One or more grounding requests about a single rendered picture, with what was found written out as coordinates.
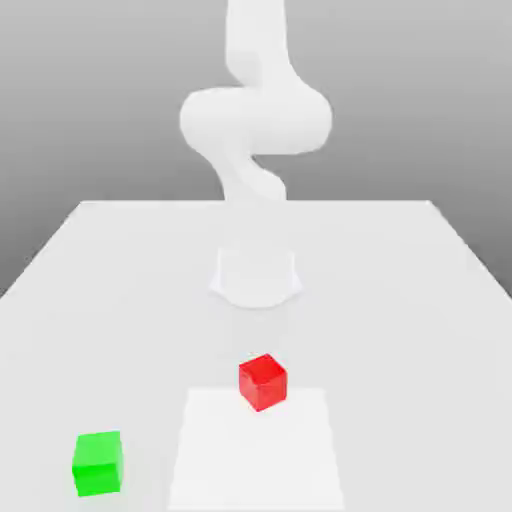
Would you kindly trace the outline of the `small red cube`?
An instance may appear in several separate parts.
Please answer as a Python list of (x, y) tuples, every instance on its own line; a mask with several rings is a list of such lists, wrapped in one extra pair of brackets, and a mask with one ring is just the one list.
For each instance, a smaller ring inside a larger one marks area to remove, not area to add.
[(287, 398), (288, 374), (270, 354), (264, 354), (239, 365), (240, 394), (260, 412)]

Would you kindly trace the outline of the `small green cube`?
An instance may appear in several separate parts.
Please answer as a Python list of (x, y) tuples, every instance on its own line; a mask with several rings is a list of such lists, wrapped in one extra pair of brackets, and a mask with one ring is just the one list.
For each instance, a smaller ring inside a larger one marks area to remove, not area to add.
[(79, 497), (120, 492), (124, 477), (120, 431), (80, 434), (72, 458), (72, 475)]

